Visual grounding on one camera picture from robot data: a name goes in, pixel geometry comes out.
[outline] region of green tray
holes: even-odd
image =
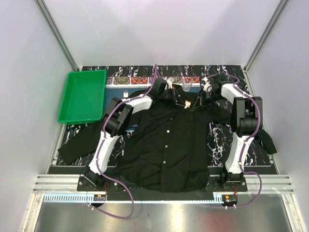
[[[99,121],[104,109],[106,70],[70,72],[58,122],[67,125]]]

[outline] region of black marble surface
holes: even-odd
[[[153,66],[89,66],[83,67],[83,71],[87,70],[107,70],[107,77],[109,85],[128,85],[132,86],[131,79],[136,77],[135,80],[143,81],[143,78],[149,79],[153,75]],[[181,66],[159,66],[160,75],[163,77],[174,77],[175,82],[181,83],[181,77],[199,77],[208,76],[216,73],[228,73],[230,75],[237,76],[241,79],[239,87],[248,92],[247,85],[240,66],[236,65],[181,65]],[[232,104],[228,101],[220,100],[218,105],[224,107],[226,110],[231,111]],[[76,135],[86,125],[71,125],[67,126],[62,144],[65,144],[70,138]],[[222,166],[228,158],[231,144],[233,141],[233,135],[231,128],[221,123],[209,123],[210,133],[207,141],[208,145],[207,156],[209,156],[209,166]],[[133,131],[127,131],[127,133],[121,136],[116,142],[112,155],[109,160],[109,167],[117,165],[117,157],[124,154],[124,146],[126,140],[134,133]],[[85,157],[80,158],[70,164],[70,166],[85,166],[90,163],[94,156],[94,152],[87,154]],[[61,156],[58,157],[57,166],[65,165]],[[263,148],[263,145],[254,140],[249,148],[245,166],[269,166],[270,160],[267,152]]]

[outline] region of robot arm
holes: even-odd
[[[210,84],[207,78],[201,79],[200,83],[201,91],[199,95],[200,102],[202,102],[203,105],[223,98],[233,104],[230,123],[233,131],[233,143],[229,157],[220,174],[220,183],[221,185],[229,183],[230,186],[235,186],[244,180],[240,167],[242,167],[242,169],[244,168],[248,149],[254,139],[254,137],[248,138],[254,132],[258,124],[257,109],[247,97],[235,88],[234,83],[226,81],[226,76],[224,74],[216,75],[213,80],[213,85]],[[257,103],[260,115],[262,115],[262,99],[260,97],[252,98]],[[259,128],[261,129],[262,126],[261,118]]]
[[[158,78],[155,80],[154,86],[147,96],[141,94],[131,99],[112,99],[102,117],[103,124],[106,123],[108,118],[110,119],[107,122],[105,131],[101,131],[98,147],[94,158],[89,164],[90,170],[84,175],[88,181],[96,185],[100,171],[102,173],[106,172],[112,149],[119,136],[125,133],[132,114],[149,109],[153,100],[158,99],[167,88],[167,81]]]
[[[132,101],[130,101],[130,99],[122,99],[121,101],[129,101],[127,103],[127,105],[125,106],[125,108],[132,109],[133,110],[132,114],[134,114],[138,111],[141,111],[141,110],[149,109],[152,102],[153,102],[153,100],[150,97],[148,97],[148,96],[142,97],[142,95],[140,95],[140,98],[134,99]],[[126,125],[128,124],[129,116],[131,116],[131,114],[127,114],[126,119],[120,121],[119,124],[118,124],[118,125],[122,126],[124,128],[124,130],[126,130],[126,128],[127,128]],[[100,141],[98,143],[99,146],[97,147],[94,158],[92,159],[92,161],[89,164],[90,170],[92,170],[94,173],[99,174],[98,168],[96,166],[96,156],[97,156],[98,152],[99,152],[99,155],[98,155],[99,168],[101,169],[101,171],[103,173],[106,172],[106,170],[107,170],[107,163],[108,163],[108,160],[111,156],[112,149],[113,149],[117,139],[119,138],[119,136],[124,133],[124,130],[122,128],[121,129],[115,129],[115,130],[117,130],[117,133],[116,133],[116,131],[112,132],[112,134],[107,132],[106,136],[104,135],[104,132],[101,131]]]

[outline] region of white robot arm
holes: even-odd
[[[141,111],[141,110],[149,109],[153,102],[153,100],[150,97],[148,96],[142,97],[142,95],[140,96],[140,98],[132,100],[132,101],[130,101],[130,99],[122,99],[121,101],[129,101],[127,104],[133,107],[132,114],[138,111]],[[99,145],[95,152],[94,158],[89,164],[90,170],[92,170],[94,173],[97,173],[97,174],[100,173],[96,165],[96,157],[99,152],[99,155],[98,155],[99,168],[101,169],[103,173],[106,172],[108,160],[111,156],[112,149],[118,138],[119,138],[119,135],[115,135],[114,137],[111,137],[111,135],[108,132],[106,133],[106,136],[104,136],[104,132],[101,131],[101,137],[98,143]]]
[[[244,170],[248,149],[254,139],[251,135],[257,127],[262,128],[262,118],[258,126],[258,115],[262,117],[262,99],[241,91],[235,83],[226,80],[225,74],[216,75],[213,84],[206,77],[200,79],[200,84],[199,104],[195,104],[197,108],[223,98],[233,104],[230,122],[233,143],[229,157],[220,173],[219,182],[221,186],[236,186],[245,180],[242,170]],[[255,101],[258,109],[249,98]]]

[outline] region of gray wall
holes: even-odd
[[[76,63],[245,64],[280,0],[45,0]]]
[[[274,139],[281,172],[289,174],[309,228],[309,1],[294,0],[249,70]]]
[[[34,0],[0,1],[0,230],[18,231],[44,173],[71,71]]]

